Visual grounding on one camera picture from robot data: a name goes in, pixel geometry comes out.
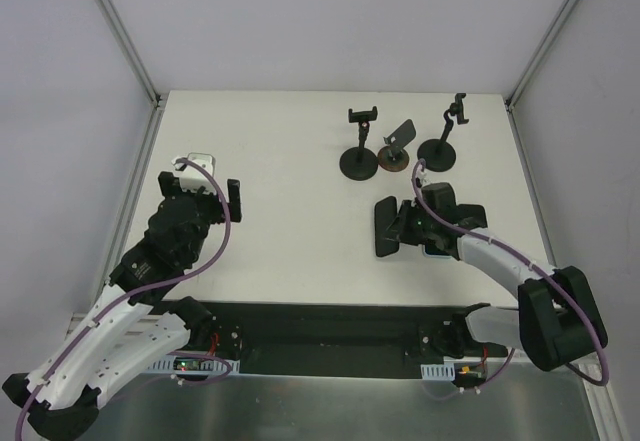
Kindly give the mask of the black phone stand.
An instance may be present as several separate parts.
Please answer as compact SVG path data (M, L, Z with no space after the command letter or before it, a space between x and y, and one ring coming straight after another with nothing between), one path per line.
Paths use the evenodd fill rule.
M344 176L354 181L371 179L378 170L376 154L365 144L370 131L370 125L376 121L378 109L373 106L370 110L348 111L348 122L358 126L358 145L343 152L339 160L339 168Z

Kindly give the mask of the brown base phone stand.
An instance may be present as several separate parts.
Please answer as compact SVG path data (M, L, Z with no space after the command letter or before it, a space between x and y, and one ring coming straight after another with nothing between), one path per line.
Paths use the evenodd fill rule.
M400 172L408 167L410 156L407 146L415 139L416 129L411 119L405 120L389 136L377 154L379 166L388 172Z

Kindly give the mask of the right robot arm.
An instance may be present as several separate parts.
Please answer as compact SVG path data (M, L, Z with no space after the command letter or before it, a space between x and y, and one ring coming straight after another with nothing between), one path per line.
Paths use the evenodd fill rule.
M595 355L601 377L609 379L604 349L608 334L589 281L579 268L539 263L495 236L478 213L465 214L448 183L412 184L415 197L402 203L388 229L398 244L428 245L474 267L508 291L515 310L475 307L450 330L452 348L473 355L485 342L526 353L542 371Z

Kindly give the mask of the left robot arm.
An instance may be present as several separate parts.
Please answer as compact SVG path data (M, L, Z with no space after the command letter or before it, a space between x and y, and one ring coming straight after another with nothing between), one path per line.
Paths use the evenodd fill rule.
M15 439L29 425L46 440L76 440L119 391L164 356L186 348L213 359L220 339L214 316L190 296L172 302L145 332L124 338L176 285L203 273L194 265L211 226L229 229L242 219L236 179L228 180L226 194L205 173L163 172L158 181L163 199L157 211L93 307L38 368L4 381L4 393L20 409Z

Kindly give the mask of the black phone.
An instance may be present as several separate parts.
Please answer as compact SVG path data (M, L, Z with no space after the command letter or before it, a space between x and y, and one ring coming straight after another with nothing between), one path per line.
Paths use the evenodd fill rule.
M377 258L399 251L400 243L388 233L397 215L397 198L388 196L374 206L374 250Z
M457 225L460 228L471 231L476 228L488 227L486 210L482 205L459 204L457 206L457 212Z

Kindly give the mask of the black round base stand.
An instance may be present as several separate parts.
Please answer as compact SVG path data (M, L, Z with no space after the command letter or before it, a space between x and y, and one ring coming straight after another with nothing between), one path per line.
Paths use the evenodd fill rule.
M466 97L466 93L455 94L454 101L443 113L444 129L440 137L428 139L418 147L417 156L424 161L424 167L427 170L441 173L450 170L455 165L457 154L448 138L455 125L469 123L464 107Z

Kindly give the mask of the blue case phone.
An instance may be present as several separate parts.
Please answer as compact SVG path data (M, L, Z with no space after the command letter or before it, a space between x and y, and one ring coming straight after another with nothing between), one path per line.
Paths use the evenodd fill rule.
M437 259L450 259L451 255L446 251L439 249L434 243L426 243L423 253L426 257Z

